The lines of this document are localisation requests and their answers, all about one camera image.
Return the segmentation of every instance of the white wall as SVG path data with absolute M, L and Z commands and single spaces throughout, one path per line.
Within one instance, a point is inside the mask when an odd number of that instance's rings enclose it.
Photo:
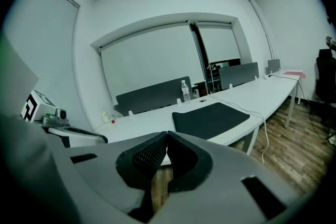
M 335 37 L 320 0 L 256 0 L 274 36 L 283 69 L 302 69 L 306 99 L 315 100 L 316 57 L 327 49 L 326 36 Z
M 76 25 L 76 68 L 79 92 L 92 127 L 102 124 L 103 106 L 112 111 L 101 58 L 89 46 L 109 33 L 141 20 L 179 13 L 237 17 L 260 74 L 270 59 L 265 33 L 248 0 L 75 0 L 81 5 Z

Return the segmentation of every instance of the desk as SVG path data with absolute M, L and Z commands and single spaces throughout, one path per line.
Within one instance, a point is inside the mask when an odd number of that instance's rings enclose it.
M 285 73 L 285 71 L 280 70 L 275 72 L 274 75 L 296 80 L 300 78 L 299 76 L 284 75 L 283 73 Z M 245 110 L 256 111 L 267 119 L 278 109 L 287 96 L 292 93 L 290 110 L 285 123 L 285 127 L 287 127 L 293 110 L 296 85 L 297 82 L 291 79 L 277 77 L 270 77 L 267 79 L 259 78 L 255 81 L 236 86 L 232 89 L 227 89 L 225 91 L 191 100 L 190 104 L 176 104 L 133 116 L 118 118 L 115 124 L 104 124 L 98 128 L 96 132 L 106 136 L 111 143 L 154 132 L 175 131 L 172 117 L 173 112 L 185 113 L 219 102 L 218 100 L 212 98 L 212 96 L 220 98 L 225 102 L 235 103 Z M 210 138 L 209 141 L 221 145 L 230 145 L 245 136 L 246 138 L 243 150 L 247 154 L 250 154 L 258 135 L 259 126 L 262 123 L 263 120 L 261 116 L 251 114 L 248 120 L 226 131 L 225 133 Z M 166 156 L 162 164 L 165 165 L 169 163 L 170 161 Z

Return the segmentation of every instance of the black office chair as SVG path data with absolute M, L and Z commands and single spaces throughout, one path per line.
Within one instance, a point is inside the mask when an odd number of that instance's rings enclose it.
M 316 59 L 319 69 L 319 80 L 316 81 L 316 95 L 322 99 L 327 109 L 323 109 L 322 122 L 326 122 L 331 112 L 331 103 L 336 103 L 336 59 L 331 49 L 322 49 Z

